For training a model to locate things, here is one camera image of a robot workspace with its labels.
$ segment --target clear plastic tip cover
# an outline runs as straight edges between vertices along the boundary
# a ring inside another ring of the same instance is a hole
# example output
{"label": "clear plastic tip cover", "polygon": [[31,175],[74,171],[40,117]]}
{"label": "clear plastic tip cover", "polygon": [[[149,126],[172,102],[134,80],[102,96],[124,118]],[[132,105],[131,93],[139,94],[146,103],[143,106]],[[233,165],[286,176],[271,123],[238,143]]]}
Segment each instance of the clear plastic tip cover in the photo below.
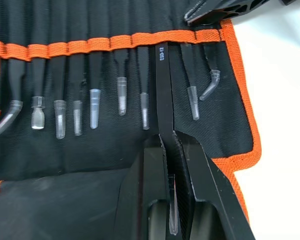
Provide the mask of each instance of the clear plastic tip cover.
{"label": "clear plastic tip cover", "polygon": [[209,86],[204,90],[202,95],[200,96],[200,100],[204,101],[207,99],[217,88],[219,82],[220,82],[220,71],[219,70],[211,70],[210,71],[210,76],[211,76],[211,83]]}
{"label": "clear plastic tip cover", "polygon": [[191,107],[192,118],[193,118],[193,120],[197,121],[200,118],[197,87],[196,86],[190,86],[190,87],[187,88],[187,91],[188,91],[188,96],[189,96],[189,102],[190,102],[190,107]]}
{"label": "clear plastic tip cover", "polygon": [[16,119],[23,106],[22,101],[12,100],[8,113],[0,121],[0,134],[2,134]]}
{"label": "clear plastic tip cover", "polygon": [[148,108],[149,108],[149,95],[146,92],[142,92],[140,94],[141,101],[141,115],[142,115],[142,128],[143,130],[148,130],[149,127],[149,116],[148,116]]}
{"label": "clear plastic tip cover", "polygon": [[127,78],[120,76],[116,78],[118,87],[118,102],[119,102],[119,115],[123,116],[127,111]]}
{"label": "clear plastic tip cover", "polygon": [[90,127],[96,129],[99,124],[100,89],[90,90]]}
{"label": "clear plastic tip cover", "polygon": [[73,102],[74,135],[82,135],[82,101]]}
{"label": "clear plastic tip cover", "polygon": [[45,106],[45,98],[43,96],[32,97],[33,112],[31,115],[31,127],[34,130],[41,130],[45,127],[45,114],[42,111]]}
{"label": "clear plastic tip cover", "polygon": [[63,139],[66,135],[66,101],[54,101],[55,136]]}

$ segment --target tool roll pouch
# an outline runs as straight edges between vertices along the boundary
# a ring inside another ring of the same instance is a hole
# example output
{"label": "tool roll pouch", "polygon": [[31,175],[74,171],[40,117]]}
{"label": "tool roll pouch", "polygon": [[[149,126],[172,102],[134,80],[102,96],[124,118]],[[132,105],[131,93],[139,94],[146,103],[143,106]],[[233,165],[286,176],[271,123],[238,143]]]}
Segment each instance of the tool roll pouch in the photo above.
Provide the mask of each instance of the tool roll pouch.
{"label": "tool roll pouch", "polygon": [[[238,43],[229,20],[186,26],[187,7],[184,0],[0,0],[0,121],[18,98],[16,88],[23,102],[0,134],[0,240],[110,239],[122,182],[144,141],[159,134],[157,105],[165,103],[156,98],[155,47],[163,42],[169,46],[174,129],[196,138],[245,211],[233,172],[254,165],[261,148]],[[139,47],[146,47],[147,59]],[[38,59],[45,60],[43,68]],[[12,67],[14,60],[24,65]],[[200,97],[212,82],[211,70],[220,71],[219,83],[198,101],[199,119],[193,120],[187,88],[194,82]],[[124,115],[118,77],[126,77]],[[45,122],[36,130],[33,97],[40,78]],[[98,79],[98,127],[91,129],[90,89]],[[63,139],[56,138],[56,100],[66,102]],[[79,136],[74,101],[82,102]]]}

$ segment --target white background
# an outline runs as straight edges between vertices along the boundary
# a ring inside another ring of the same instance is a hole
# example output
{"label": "white background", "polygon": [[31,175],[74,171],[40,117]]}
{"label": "white background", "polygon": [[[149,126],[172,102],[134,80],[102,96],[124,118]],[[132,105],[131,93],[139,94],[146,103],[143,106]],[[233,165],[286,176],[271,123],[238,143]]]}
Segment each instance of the white background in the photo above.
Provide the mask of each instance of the white background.
{"label": "white background", "polygon": [[300,0],[232,20],[262,157],[235,173],[257,240],[300,240]]}

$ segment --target white surface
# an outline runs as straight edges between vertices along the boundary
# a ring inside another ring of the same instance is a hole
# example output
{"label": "white surface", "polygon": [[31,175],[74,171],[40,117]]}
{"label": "white surface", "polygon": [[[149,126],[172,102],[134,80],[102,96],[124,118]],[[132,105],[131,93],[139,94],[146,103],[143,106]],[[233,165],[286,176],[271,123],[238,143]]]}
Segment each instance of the white surface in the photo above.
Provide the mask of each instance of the white surface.
{"label": "white surface", "polygon": [[257,240],[300,240],[300,0],[233,19],[262,157],[235,173]]}

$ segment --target black canvas tool roll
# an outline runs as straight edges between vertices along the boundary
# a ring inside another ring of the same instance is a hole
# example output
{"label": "black canvas tool roll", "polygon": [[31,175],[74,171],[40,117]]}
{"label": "black canvas tool roll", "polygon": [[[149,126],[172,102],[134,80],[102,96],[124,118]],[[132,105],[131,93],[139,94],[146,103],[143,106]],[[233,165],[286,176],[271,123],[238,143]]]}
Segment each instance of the black canvas tool roll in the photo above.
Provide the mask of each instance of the black canvas tool roll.
{"label": "black canvas tool roll", "polygon": [[[195,28],[186,26],[183,13],[188,6],[187,0],[81,0],[77,12],[71,8],[77,0],[58,2],[64,5],[59,12],[53,11],[52,1],[42,1],[49,6],[49,23],[41,27],[48,28],[50,44],[136,33],[169,34],[172,30],[222,31],[219,24]],[[23,12],[19,15],[14,13],[12,17],[15,6]],[[40,42],[45,36],[36,37],[38,42],[31,38],[33,32],[41,33],[34,31],[33,12],[31,0],[0,0],[0,41],[5,46],[46,44],[44,40]],[[70,13],[80,16],[87,25],[73,21]],[[53,19],[58,19],[55,15],[66,16],[66,26],[53,22]],[[59,31],[51,31],[52,25],[60,26]],[[221,36],[222,33],[216,41],[192,44],[198,96],[211,82],[211,64],[221,72],[217,88],[205,101],[198,103],[200,119],[197,121],[191,114],[180,40],[176,35],[169,41],[174,129],[195,137],[212,159],[249,153],[254,145],[246,109]],[[57,85],[52,67],[58,66],[52,66],[50,59],[53,57],[46,61],[43,83],[45,126],[42,130],[32,130],[34,72],[31,71],[31,61],[26,63],[21,88],[22,110],[13,124],[0,135],[0,181],[3,181],[0,187],[0,240],[107,239],[112,229],[110,225],[115,216],[120,184],[143,141],[159,133],[155,46],[146,46],[149,50],[149,130],[142,127],[136,48],[127,49],[127,106],[123,116],[118,114],[116,50],[102,51],[97,129],[90,128],[89,90],[93,76],[89,70],[95,65],[89,60],[89,53],[82,54],[84,70],[76,72],[80,68],[69,61],[73,55],[66,57],[63,76],[67,104],[64,139],[56,139],[55,127],[54,92]],[[214,54],[207,56],[204,46],[212,48]],[[0,120],[12,99],[8,81],[12,73],[9,73],[9,60],[4,58],[7,58],[7,53],[0,60]],[[82,76],[82,79],[77,79],[82,82],[79,92],[74,91],[77,86],[69,82],[71,71]],[[82,101],[81,136],[74,134],[73,101],[78,95]]]}

